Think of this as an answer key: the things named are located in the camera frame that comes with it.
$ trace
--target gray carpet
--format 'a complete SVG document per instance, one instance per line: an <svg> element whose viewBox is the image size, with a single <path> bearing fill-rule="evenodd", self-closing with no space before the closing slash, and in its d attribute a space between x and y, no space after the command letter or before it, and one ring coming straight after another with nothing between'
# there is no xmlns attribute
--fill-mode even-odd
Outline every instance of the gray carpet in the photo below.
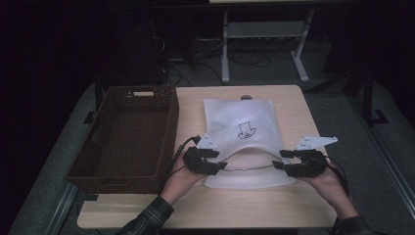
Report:
<svg viewBox="0 0 415 235"><path fill-rule="evenodd" d="M321 72L329 48L328 42L306 44L302 60L310 77L310 82L307 84L301 83L298 78L289 54L293 49L293 44L290 44L262 53L261 55L266 55L270 59L269 65L266 60L263 62L265 68L243 66L231 61L231 83L228 85L296 84L302 89L314 87L331 76ZM257 58L255 55L240 52L235 53L234 56L236 59L244 57L250 61ZM212 70L220 74L219 57L206 58L198 62L203 64L197 64L196 70L190 69L186 64L172 65L167 84L176 83L180 71L182 79L178 86L221 85ZM305 94L320 135L339 138L338 143L327 146L327 152L345 169L349 188L358 210L375 230L391 235L414 234L414 218L391 180L386 165L371 140L367 126L356 112L354 106L356 102L341 92L345 82L346 80L341 81L320 94ZM23 205L12 234L42 234L46 230L67 185L63 176L68 171L88 129L87 125L82 123L87 113L94 111L93 92L91 86L79 100L70 123L57 141L56 147ZM361 103L361 96L357 96L355 100ZM374 130L381 136L405 179L415 188L415 172L412 170L415 161L413 158L415 142L412 141L415 130L395 107L389 92L379 84L375 84L373 103L374 108L382 110L390 122L377 124ZM81 208L81 204L81 199L73 204L60 234L113 234L115 232L114 230L85 230L77 227L77 211ZM235 234L233 232L220 231L224 234ZM260 230L252 232L252 234L260 233ZM327 233L324 229L302 229L299 234Z"/></svg>

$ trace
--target wicker basket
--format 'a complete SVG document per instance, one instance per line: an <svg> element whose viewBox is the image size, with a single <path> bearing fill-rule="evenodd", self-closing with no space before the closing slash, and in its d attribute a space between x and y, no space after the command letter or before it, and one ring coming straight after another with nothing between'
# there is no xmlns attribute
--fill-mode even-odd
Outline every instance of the wicker basket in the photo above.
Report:
<svg viewBox="0 0 415 235"><path fill-rule="evenodd" d="M112 87L66 180L89 194L155 194L173 156L174 87Z"/></svg>

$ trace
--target human hand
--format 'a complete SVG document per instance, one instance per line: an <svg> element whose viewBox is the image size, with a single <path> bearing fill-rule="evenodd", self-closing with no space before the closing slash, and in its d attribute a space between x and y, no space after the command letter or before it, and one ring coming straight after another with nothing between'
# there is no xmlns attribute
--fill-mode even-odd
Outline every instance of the human hand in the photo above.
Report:
<svg viewBox="0 0 415 235"><path fill-rule="evenodd" d="M174 173L170 175L160 193L160 196L171 205L189 192L195 183L208 177L207 175L197 174L189 170L183 162L184 154L185 153L183 152L177 159L177 162L171 171Z"/></svg>
<svg viewBox="0 0 415 235"><path fill-rule="evenodd" d="M298 180L310 184L335 209L340 220L359 215L348 198L340 179L328 167L322 174L316 177L298 178Z"/></svg>

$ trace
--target plaid shirt sleeve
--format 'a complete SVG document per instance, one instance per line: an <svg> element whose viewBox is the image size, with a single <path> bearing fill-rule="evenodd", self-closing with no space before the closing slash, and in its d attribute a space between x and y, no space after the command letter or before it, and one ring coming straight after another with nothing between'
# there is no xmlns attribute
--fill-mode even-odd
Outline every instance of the plaid shirt sleeve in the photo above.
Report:
<svg viewBox="0 0 415 235"><path fill-rule="evenodd" d="M375 234L362 216L350 217L336 223L342 235L370 235Z"/></svg>
<svg viewBox="0 0 415 235"><path fill-rule="evenodd" d="M174 212L161 197L156 197L136 218L125 224L116 235L157 235Z"/></svg>

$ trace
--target wire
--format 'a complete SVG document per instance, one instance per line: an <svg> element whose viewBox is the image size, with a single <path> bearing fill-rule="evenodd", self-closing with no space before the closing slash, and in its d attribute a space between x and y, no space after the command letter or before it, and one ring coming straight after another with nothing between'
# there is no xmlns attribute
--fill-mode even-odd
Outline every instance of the wire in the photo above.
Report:
<svg viewBox="0 0 415 235"><path fill-rule="evenodd" d="M217 46L215 46L215 47L213 47L213 48L211 48L211 49L207 49L207 50L205 50L205 51L203 51L203 52L200 52L200 53L198 53L198 54L195 54L195 55L194 55L194 58L196 59L197 57L199 57L199 56L201 56L201 55L203 55L203 54L205 54L205 53L207 53L207 52L211 52L211 51L214 51L214 50L216 50L216 49L219 49L222 45L223 45L223 43L220 43L219 45L217 45Z"/></svg>
<svg viewBox="0 0 415 235"><path fill-rule="evenodd" d="M308 158L308 157L302 157L300 159L301 160L302 159L307 159L307 160L312 160L312 161L321 163L321 164L325 165L326 167L328 167L330 170L332 170L338 176L338 178L339 178L339 180L340 180L340 182L341 182L341 184L343 186L343 189L345 190L346 194L349 196L349 190L348 190L348 185L347 185L347 176L346 176L345 170L342 168L342 166L338 162L333 161L341 169L341 171L343 172L343 174L341 174L335 167L332 167L327 162L324 163L322 161L316 160L314 158Z"/></svg>
<svg viewBox="0 0 415 235"><path fill-rule="evenodd" d="M330 157L327 157L327 158L328 158L330 161L332 161L333 163L335 163L335 164L336 164L336 166L338 166L338 167L339 167L339 169L342 171L343 178L345 179L345 182L347 183L347 175L346 175L345 169L342 167L342 165L341 165L341 164L339 164L339 162L338 162L337 160L333 159L333 158L330 158Z"/></svg>
<svg viewBox="0 0 415 235"><path fill-rule="evenodd" d="M165 49L165 41L164 41L164 39L162 37L159 37L159 36L153 36L153 39L160 40L161 43L162 43L162 47L161 47L160 51L159 52L155 52L158 57L161 57L161 53Z"/></svg>
<svg viewBox="0 0 415 235"><path fill-rule="evenodd" d="M167 180L168 180L168 178L170 177L170 173L171 173L171 171L173 170L173 168L174 168L174 165L176 165L176 162L177 162L177 160L179 159L179 157L180 157L180 154L183 152L183 150L184 150L184 148L186 147L186 145L190 142L190 141L194 141L194 142L197 142L197 141L199 141L198 140L198 138L200 138L200 137L190 137L189 139L187 139L182 145L180 145L179 146L179 148L177 149L177 151L176 151L176 153L174 154L174 156L173 156L173 159L171 160L171 162L170 162L170 165L169 165L169 167L168 167L168 169L167 169L167 172L164 174L164 177L163 177L163 180L162 180L162 182L161 182L161 187L160 187L160 190L159 190L159 194L161 193L161 191L162 191L162 189L164 188L164 186L165 186L165 183L167 182Z"/></svg>
<svg viewBox="0 0 415 235"><path fill-rule="evenodd" d="M211 66L208 66L207 64L200 63L200 62L195 62L195 64L201 65L201 66L204 66L204 67L208 67L209 69L211 69L214 72L214 74L216 75L216 77L219 79L220 84L223 85L222 78L220 77L219 73L217 73L217 71L214 68L212 68Z"/></svg>
<svg viewBox="0 0 415 235"><path fill-rule="evenodd" d="M176 69L174 67L169 67L169 69L172 69L174 71L177 71L177 73L178 73L178 74L174 74L174 73L170 73L170 72L168 73L169 75L173 75L173 76L178 76L179 77L179 79L174 83L174 86L177 86L182 79L186 80L189 83L189 86L191 86L191 87L193 86L192 82L189 79L187 79L186 77L184 77L182 75L182 73L180 72L180 70L178 70L178 69Z"/></svg>
<svg viewBox="0 0 415 235"><path fill-rule="evenodd" d="M251 168L224 168L225 171L240 171L240 170L250 170L250 169L265 169L269 167L274 167L273 164L265 165L265 166L259 166L259 167L251 167Z"/></svg>
<svg viewBox="0 0 415 235"><path fill-rule="evenodd" d="M173 174L175 174L177 171L179 171L180 169L183 169L183 168L185 168L187 165L185 164L185 165L183 165L183 166L181 166L180 168L178 168L177 170L175 170L174 172L172 172L171 174L170 174L170 176L171 175L173 175Z"/></svg>
<svg viewBox="0 0 415 235"><path fill-rule="evenodd" d="M194 39L193 40L194 42L196 42L196 43L203 43L203 44L205 44L205 45L212 45L212 44L214 44L215 42L222 42L222 39L221 38L211 38L211 39L208 39L208 38L206 38L206 39Z"/></svg>
<svg viewBox="0 0 415 235"><path fill-rule="evenodd" d="M256 68L267 68L271 65L271 59L269 58L268 55L263 54L263 56L261 56L258 53L250 53L253 56L257 57L256 61L251 61L247 58L244 57L244 53L242 53L241 56L236 56L235 53L230 53L229 54L229 58L232 62L234 62L235 64L238 65L242 65L242 66L252 66L252 67L256 67Z"/></svg>

